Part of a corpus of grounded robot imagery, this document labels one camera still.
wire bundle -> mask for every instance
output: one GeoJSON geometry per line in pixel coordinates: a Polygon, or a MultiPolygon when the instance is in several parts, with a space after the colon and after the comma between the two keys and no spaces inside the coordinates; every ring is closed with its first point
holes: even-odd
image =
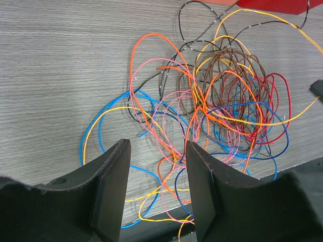
{"type": "MultiPolygon", "coordinates": [[[[184,206],[185,204],[190,203],[190,201],[181,200],[178,193],[178,191],[189,191],[189,189],[179,189],[177,187],[179,176],[186,169],[185,149],[178,149],[170,141],[167,134],[167,126],[165,122],[166,117],[171,117],[178,123],[180,133],[183,137],[184,147],[186,147],[188,140],[193,140],[196,143],[203,143],[204,149],[215,150],[216,147],[220,147],[222,151],[212,153],[212,155],[217,157],[222,156],[221,160],[228,165],[242,166],[243,172],[247,172],[249,175],[251,174],[247,166],[250,160],[272,160],[275,165],[276,178],[278,169],[275,158],[284,153],[289,146],[287,129],[290,121],[301,116],[317,100],[315,99],[300,114],[292,117],[291,95],[287,80],[278,73],[266,74],[265,69],[261,65],[257,56],[251,54],[246,46],[237,39],[237,36],[240,33],[250,27],[243,29],[235,37],[232,37],[227,34],[227,30],[224,27],[223,22],[229,16],[239,11],[268,15],[278,19],[279,21],[268,21],[265,23],[279,22],[296,28],[303,36],[305,36],[305,38],[316,46],[321,53],[323,53],[322,48],[309,38],[301,28],[276,15],[247,9],[238,9],[221,20],[220,17],[223,14],[218,16],[212,8],[198,1],[190,1],[184,4],[181,10],[189,3],[203,4],[212,11],[217,17],[217,20],[220,21],[213,41],[199,40],[206,30],[194,41],[186,41],[182,34],[181,25],[180,32],[184,44],[179,49],[177,49],[169,39],[161,34],[150,33],[143,36],[136,43],[132,51],[129,91],[109,102],[99,112],[86,129],[80,143],[79,156],[81,164],[83,165],[86,163],[87,141],[92,129],[98,123],[99,144],[104,152],[105,149],[101,142],[102,122],[106,113],[118,109],[127,109],[131,118],[141,124],[144,132],[139,137],[150,134],[156,141],[156,145],[163,156],[157,165],[158,175],[140,167],[133,165],[131,165],[131,167],[152,175],[158,181],[158,187],[147,195],[126,200],[126,202],[143,200],[143,202],[139,208],[139,219],[129,225],[123,226],[122,228],[134,226],[142,220],[152,222],[176,221],[182,224],[181,228],[185,223],[193,223],[194,221],[193,214],[184,206]],[[225,35],[218,36],[219,29],[221,27],[223,27],[225,35]],[[142,40],[151,36],[159,36],[166,40],[174,48],[176,54],[171,59],[160,57],[147,60],[141,64],[137,70],[133,71],[133,60],[136,48],[142,40]],[[204,42],[206,43],[206,46],[202,50],[193,49],[192,45],[197,42],[204,42]],[[189,64],[184,59],[182,51],[186,49],[190,49],[198,53],[195,63],[189,64]],[[157,74],[148,78],[138,88],[135,88],[136,74],[138,71],[147,63],[160,60],[167,62],[167,64],[158,68],[157,74]],[[177,80],[178,89],[165,95],[165,86],[170,71],[180,73],[180,77],[177,80]],[[160,77],[160,81],[158,83],[159,99],[153,99],[141,90],[148,81],[153,80],[155,77],[160,77]],[[276,114],[280,105],[280,96],[276,83],[281,81],[283,81],[286,86],[289,110],[289,118],[284,121],[276,114]],[[114,107],[116,103],[123,98],[128,98],[128,105],[114,107]],[[143,99],[150,102],[150,110],[145,110],[142,107],[141,101],[143,99]],[[157,116],[161,118],[161,122],[157,122],[157,116]],[[279,135],[271,139],[268,135],[274,128],[273,126],[276,125],[281,125],[283,129],[279,135]],[[286,136],[285,148],[282,152],[273,154],[271,145],[283,136],[286,136]],[[166,176],[163,176],[161,174],[160,167],[165,161],[168,161],[171,164],[171,167],[170,172],[166,176]],[[174,188],[170,188],[167,181],[174,173],[177,174],[174,188]],[[189,215],[187,218],[176,219],[169,214],[164,203],[163,193],[165,192],[171,193],[172,196],[179,201],[183,209],[189,215]],[[154,200],[149,205],[148,209],[142,214],[143,206],[151,196],[154,196],[154,200]],[[146,219],[145,217],[159,197],[161,197],[164,210],[168,214],[169,218],[162,220],[146,219]]],[[[180,14],[181,11],[179,12],[179,24],[181,21],[180,14]]]]}

